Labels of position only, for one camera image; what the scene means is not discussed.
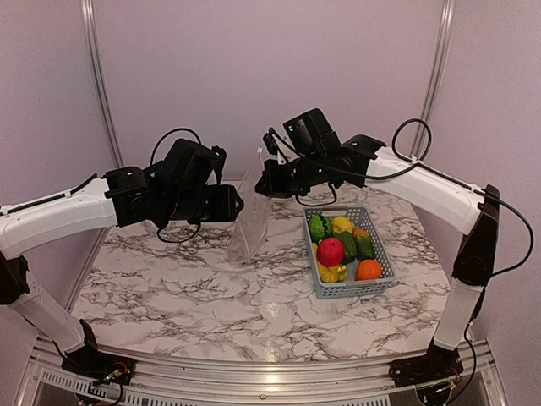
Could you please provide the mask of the clear zip top bag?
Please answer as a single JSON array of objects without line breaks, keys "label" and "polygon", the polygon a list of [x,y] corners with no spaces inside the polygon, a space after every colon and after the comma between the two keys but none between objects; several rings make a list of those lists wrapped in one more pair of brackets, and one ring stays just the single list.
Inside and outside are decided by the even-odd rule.
[{"label": "clear zip top bag", "polygon": [[264,169],[263,148],[257,148],[256,156],[243,175],[238,186],[244,201],[227,246],[226,258],[231,263],[253,260],[263,246],[271,216],[271,200],[255,192]]}]

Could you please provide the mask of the green watermelon toy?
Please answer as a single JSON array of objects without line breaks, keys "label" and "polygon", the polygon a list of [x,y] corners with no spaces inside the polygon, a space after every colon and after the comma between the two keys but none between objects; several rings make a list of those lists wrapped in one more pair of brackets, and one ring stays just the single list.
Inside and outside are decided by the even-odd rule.
[{"label": "green watermelon toy", "polygon": [[321,240],[332,236],[332,224],[328,217],[316,214],[309,219],[309,235],[313,242],[318,244]]}]

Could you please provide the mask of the yellow bell pepper toy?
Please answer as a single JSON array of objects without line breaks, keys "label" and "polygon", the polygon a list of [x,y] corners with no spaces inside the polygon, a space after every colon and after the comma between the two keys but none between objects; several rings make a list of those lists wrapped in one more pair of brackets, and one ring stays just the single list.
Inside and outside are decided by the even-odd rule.
[{"label": "yellow bell pepper toy", "polygon": [[334,217],[331,220],[331,227],[334,234],[353,234],[356,228],[355,224],[344,216]]}]

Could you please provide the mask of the red apple toy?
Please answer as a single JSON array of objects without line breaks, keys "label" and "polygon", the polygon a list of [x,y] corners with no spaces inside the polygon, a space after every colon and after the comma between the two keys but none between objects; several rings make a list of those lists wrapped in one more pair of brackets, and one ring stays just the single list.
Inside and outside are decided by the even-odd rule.
[{"label": "red apple toy", "polygon": [[339,239],[323,239],[318,245],[316,256],[323,266],[339,266],[345,257],[345,247]]}]

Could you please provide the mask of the green bell pepper toy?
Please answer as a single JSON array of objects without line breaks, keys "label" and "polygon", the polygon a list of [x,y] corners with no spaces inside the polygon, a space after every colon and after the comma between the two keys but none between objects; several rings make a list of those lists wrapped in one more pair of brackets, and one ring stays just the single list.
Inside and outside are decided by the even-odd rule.
[{"label": "green bell pepper toy", "polygon": [[355,261],[358,257],[358,247],[356,239],[350,233],[340,233],[336,235],[336,238],[342,243],[344,247],[344,257],[342,264],[346,265]]}]

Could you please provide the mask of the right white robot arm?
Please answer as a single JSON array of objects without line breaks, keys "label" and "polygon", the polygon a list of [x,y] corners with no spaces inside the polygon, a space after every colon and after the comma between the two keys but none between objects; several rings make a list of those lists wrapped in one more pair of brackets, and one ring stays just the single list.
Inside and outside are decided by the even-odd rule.
[{"label": "right white robot arm", "polygon": [[296,159],[266,160],[256,193],[290,198],[306,195],[315,185],[348,182],[403,199],[462,233],[442,318],[418,362],[424,377],[439,377],[457,358],[457,347],[480,311],[489,281],[499,274],[494,266],[500,208],[510,204],[500,199],[494,186],[466,184],[425,165],[421,157],[400,154],[395,145],[362,134],[340,142],[319,108],[283,127],[288,136],[283,144]]}]

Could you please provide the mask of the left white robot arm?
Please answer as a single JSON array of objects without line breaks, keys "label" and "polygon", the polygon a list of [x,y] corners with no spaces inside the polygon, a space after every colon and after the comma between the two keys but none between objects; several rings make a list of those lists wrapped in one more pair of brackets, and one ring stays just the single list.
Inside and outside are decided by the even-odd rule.
[{"label": "left white robot arm", "polygon": [[30,275],[24,254],[36,247],[95,229],[150,221],[159,231],[171,221],[199,227],[232,222],[243,200],[222,183],[227,154],[199,139],[178,139],[166,157],[147,168],[122,167],[91,175],[81,185],[1,209],[1,304],[23,316],[58,346],[66,362],[100,376],[107,358],[91,327],[71,316]]}]

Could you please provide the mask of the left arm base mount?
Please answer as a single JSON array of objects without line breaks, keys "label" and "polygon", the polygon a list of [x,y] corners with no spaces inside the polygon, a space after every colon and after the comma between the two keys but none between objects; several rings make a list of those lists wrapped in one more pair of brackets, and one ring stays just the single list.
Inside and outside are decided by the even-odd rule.
[{"label": "left arm base mount", "polygon": [[92,378],[94,385],[114,382],[127,386],[131,382],[136,361],[100,351],[90,325],[83,320],[80,320],[80,324],[84,333],[82,348],[71,353],[63,353],[56,345],[58,353],[63,358],[62,368]]}]

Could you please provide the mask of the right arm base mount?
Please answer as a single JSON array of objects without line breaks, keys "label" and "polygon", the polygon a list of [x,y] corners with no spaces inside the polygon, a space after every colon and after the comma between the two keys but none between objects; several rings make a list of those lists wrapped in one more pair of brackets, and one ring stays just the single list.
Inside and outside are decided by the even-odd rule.
[{"label": "right arm base mount", "polygon": [[396,387],[438,381],[464,371],[458,349],[441,348],[431,341],[425,354],[389,363],[389,376]]}]

